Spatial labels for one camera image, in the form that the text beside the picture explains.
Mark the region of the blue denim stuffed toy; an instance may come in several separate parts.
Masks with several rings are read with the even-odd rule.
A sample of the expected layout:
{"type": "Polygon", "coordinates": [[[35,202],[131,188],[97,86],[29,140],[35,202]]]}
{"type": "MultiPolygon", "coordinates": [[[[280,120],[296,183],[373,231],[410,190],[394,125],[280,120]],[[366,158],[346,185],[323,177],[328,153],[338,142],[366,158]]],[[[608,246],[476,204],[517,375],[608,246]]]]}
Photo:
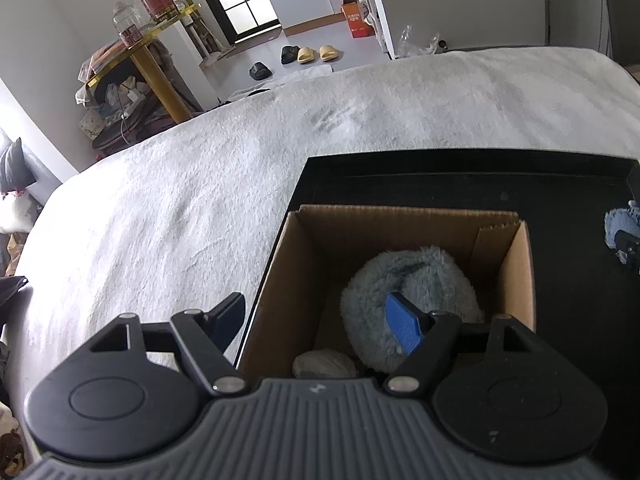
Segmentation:
{"type": "Polygon", "coordinates": [[[640,209],[636,200],[630,200],[626,208],[612,209],[604,216],[604,236],[605,244],[615,252],[615,233],[624,230],[634,234],[640,240],[640,209]]]}

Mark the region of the grey crumpled soft ball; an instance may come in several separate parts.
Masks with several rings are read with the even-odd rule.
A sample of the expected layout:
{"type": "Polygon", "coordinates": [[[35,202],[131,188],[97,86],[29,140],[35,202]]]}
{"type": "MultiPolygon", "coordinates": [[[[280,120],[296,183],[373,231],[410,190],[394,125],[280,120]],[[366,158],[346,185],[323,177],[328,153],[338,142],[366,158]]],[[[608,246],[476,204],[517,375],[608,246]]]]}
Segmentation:
{"type": "Polygon", "coordinates": [[[292,373],[298,379],[350,379],[358,376],[354,361],[332,349],[311,350],[296,356],[292,373]]]}

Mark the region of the fluffy grey-blue plush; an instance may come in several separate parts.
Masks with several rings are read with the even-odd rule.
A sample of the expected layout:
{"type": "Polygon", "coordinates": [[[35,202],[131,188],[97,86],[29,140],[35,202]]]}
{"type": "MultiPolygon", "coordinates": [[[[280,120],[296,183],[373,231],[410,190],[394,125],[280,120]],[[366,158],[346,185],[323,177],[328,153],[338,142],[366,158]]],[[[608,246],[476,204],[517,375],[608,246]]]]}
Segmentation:
{"type": "Polygon", "coordinates": [[[447,311],[465,323],[485,319],[470,281],[442,248],[382,252],[354,275],[341,296],[348,340],[360,361],[377,372],[390,372],[406,356],[385,317],[392,292],[424,313],[447,311]]]}

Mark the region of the black shallow tray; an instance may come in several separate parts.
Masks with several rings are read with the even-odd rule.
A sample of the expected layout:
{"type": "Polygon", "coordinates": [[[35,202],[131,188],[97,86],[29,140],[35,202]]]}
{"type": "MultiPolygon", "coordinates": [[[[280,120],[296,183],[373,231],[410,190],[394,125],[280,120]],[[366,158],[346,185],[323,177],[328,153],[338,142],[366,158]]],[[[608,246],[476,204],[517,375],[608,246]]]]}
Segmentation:
{"type": "Polygon", "coordinates": [[[628,158],[526,150],[313,157],[279,226],[304,205],[513,211],[528,226],[536,333],[593,380],[613,413],[638,408],[639,279],[605,244],[605,214],[639,194],[628,158]]]}

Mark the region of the brown cardboard box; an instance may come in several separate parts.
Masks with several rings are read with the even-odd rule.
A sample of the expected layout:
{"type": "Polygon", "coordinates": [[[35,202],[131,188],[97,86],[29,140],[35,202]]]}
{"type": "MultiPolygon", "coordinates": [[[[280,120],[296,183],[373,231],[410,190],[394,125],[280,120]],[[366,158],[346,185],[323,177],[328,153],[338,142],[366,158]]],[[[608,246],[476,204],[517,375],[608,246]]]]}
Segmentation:
{"type": "Polygon", "coordinates": [[[528,226],[515,212],[304,205],[285,219],[243,338],[241,374],[257,384],[291,376],[308,350],[352,354],[340,315],[349,280],[381,252],[428,246],[454,257],[487,316],[536,327],[528,226]]]}

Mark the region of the gold round side table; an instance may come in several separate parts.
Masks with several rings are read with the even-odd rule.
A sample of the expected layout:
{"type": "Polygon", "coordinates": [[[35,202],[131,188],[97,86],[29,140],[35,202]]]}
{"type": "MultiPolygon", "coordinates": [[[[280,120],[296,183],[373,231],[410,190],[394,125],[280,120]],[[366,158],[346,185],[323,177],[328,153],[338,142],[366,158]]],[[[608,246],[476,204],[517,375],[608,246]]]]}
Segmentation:
{"type": "Polygon", "coordinates": [[[169,116],[176,124],[187,122],[192,118],[189,107],[183,101],[178,91],[174,88],[168,77],[160,68],[152,55],[149,45],[160,36],[160,33],[173,24],[179,23],[183,18],[190,16],[196,10],[194,4],[186,6],[178,15],[162,21],[153,26],[140,41],[132,47],[126,47],[120,40],[114,49],[106,50],[92,70],[92,76],[86,82],[88,88],[95,87],[113,68],[130,58],[143,79],[149,85],[157,99],[160,100],[169,116]]]}

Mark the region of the cluttered pile under table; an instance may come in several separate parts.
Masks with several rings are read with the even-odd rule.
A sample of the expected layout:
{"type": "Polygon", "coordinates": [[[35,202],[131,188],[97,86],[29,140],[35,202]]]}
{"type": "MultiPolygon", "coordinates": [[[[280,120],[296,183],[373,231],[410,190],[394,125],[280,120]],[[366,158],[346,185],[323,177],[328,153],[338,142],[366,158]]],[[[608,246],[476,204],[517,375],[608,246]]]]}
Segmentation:
{"type": "Polygon", "coordinates": [[[123,74],[112,70],[85,92],[79,128],[91,141],[97,160],[177,125],[134,68],[125,68],[123,74]]]}

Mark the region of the black slipper near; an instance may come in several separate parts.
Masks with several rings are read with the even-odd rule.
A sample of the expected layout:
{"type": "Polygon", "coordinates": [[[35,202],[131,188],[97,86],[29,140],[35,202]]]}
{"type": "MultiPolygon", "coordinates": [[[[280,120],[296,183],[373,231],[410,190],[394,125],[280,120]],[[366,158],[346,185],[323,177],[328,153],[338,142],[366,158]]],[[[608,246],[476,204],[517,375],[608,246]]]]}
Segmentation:
{"type": "Polygon", "coordinates": [[[272,71],[263,62],[254,63],[248,73],[256,81],[262,81],[272,76],[272,71]]]}

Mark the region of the black slipper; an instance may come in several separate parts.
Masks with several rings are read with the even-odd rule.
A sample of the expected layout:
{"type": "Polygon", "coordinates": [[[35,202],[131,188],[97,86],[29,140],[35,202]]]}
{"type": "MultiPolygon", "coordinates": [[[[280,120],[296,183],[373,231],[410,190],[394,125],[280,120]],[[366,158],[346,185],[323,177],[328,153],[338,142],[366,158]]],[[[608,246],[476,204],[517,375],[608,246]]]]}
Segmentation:
{"type": "Polygon", "coordinates": [[[272,71],[263,62],[254,63],[248,73],[256,81],[262,81],[272,76],[272,71]]]}
{"type": "Polygon", "coordinates": [[[297,61],[299,46],[287,44],[281,50],[280,62],[282,65],[292,64],[297,61]]]}

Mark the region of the clear plastic bag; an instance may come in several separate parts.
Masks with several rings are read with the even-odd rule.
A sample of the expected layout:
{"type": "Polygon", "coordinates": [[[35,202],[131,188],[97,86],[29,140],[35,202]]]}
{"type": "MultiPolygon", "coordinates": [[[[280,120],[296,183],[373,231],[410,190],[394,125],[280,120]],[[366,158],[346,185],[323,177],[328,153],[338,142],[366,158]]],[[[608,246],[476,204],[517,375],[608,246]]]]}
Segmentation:
{"type": "Polygon", "coordinates": [[[428,34],[426,39],[420,39],[413,31],[411,25],[407,25],[400,34],[395,53],[398,58],[414,58],[420,55],[435,55],[448,51],[448,44],[438,32],[428,34]]]}

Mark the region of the black slipper far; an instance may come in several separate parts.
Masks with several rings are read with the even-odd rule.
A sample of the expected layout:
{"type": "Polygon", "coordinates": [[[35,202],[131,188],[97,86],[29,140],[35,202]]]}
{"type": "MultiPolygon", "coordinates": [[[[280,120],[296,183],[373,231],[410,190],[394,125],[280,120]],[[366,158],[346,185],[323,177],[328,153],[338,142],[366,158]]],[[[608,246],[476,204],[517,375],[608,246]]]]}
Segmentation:
{"type": "Polygon", "coordinates": [[[281,50],[280,62],[282,65],[292,64],[297,61],[299,46],[287,44],[281,50]]]}

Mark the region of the yellow slipper left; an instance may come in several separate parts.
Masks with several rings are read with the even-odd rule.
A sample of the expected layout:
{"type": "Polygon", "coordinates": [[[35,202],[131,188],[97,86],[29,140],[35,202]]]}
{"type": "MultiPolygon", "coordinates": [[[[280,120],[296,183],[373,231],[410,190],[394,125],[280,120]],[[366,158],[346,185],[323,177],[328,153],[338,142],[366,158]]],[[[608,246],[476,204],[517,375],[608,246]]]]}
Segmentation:
{"type": "Polygon", "coordinates": [[[300,65],[306,65],[314,62],[316,59],[316,51],[311,47],[303,47],[298,50],[297,62],[300,65]]]}

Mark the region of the orange cardboard box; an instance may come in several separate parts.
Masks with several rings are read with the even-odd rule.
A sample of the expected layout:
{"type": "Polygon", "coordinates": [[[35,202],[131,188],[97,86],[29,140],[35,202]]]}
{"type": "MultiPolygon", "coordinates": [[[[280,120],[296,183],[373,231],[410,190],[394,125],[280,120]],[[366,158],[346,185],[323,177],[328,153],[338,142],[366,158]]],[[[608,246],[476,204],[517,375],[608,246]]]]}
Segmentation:
{"type": "Polygon", "coordinates": [[[375,35],[374,29],[362,17],[358,0],[342,0],[341,9],[352,38],[375,35]]]}

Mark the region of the glass jar red label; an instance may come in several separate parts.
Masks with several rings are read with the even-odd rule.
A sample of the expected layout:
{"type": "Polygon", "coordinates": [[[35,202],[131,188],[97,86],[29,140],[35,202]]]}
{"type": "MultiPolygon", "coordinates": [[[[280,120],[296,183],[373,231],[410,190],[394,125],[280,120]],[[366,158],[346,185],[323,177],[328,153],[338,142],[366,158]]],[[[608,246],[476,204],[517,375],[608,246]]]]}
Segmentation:
{"type": "Polygon", "coordinates": [[[115,3],[113,23],[120,40],[127,49],[143,40],[140,16],[137,9],[131,4],[123,1],[115,3]]]}

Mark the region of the red-filled glass jar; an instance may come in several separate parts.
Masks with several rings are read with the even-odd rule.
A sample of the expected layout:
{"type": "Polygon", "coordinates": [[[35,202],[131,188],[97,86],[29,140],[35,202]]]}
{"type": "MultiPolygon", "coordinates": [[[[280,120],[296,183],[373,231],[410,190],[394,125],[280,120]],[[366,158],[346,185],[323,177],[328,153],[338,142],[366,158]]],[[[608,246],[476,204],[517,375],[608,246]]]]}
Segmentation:
{"type": "Polygon", "coordinates": [[[174,0],[140,0],[149,16],[157,23],[179,14],[174,0]]]}

